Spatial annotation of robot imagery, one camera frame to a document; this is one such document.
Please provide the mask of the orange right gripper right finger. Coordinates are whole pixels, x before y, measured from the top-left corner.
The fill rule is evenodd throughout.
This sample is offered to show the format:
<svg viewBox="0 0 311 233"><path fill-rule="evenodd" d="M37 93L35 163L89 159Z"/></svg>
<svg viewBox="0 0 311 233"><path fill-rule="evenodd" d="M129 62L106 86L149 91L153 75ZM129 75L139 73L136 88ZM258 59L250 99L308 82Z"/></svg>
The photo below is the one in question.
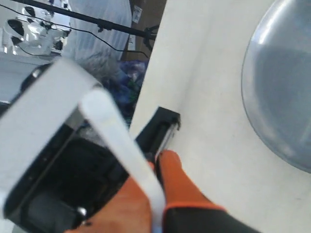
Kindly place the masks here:
<svg viewBox="0 0 311 233"><path fill-rule="evenodd" d="M166 207L162 229L165 233L254 233L255 229L213 203L191 181L177 153L164 150L157 159Z"/></svg>

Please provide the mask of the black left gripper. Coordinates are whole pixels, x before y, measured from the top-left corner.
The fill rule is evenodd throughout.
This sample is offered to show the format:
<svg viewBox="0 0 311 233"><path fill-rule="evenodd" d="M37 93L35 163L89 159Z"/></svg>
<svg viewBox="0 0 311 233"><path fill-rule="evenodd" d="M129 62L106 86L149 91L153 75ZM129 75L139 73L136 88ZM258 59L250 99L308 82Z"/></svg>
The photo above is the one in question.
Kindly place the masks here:
<svg viewBox="0 0 311 233"><path fill-rule="evenodd" d="M18 95L33 82L25 80ZM78 134L85 123L76 108L9 195L5 220L28 233L62 233L116 193L127 174L107 148Z"/></svg>

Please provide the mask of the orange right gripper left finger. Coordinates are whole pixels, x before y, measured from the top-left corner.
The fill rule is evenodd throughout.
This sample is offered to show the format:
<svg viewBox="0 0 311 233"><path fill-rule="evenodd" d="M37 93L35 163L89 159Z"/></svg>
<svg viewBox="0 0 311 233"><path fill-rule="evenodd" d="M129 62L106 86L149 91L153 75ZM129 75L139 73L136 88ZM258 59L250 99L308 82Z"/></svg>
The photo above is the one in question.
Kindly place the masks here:
<svg viewBox="0 0 311 233"><path fill-rule="evenodd" d="M149 199L130 176L117 194L94 216L68 233L150 233Z"/></svg>

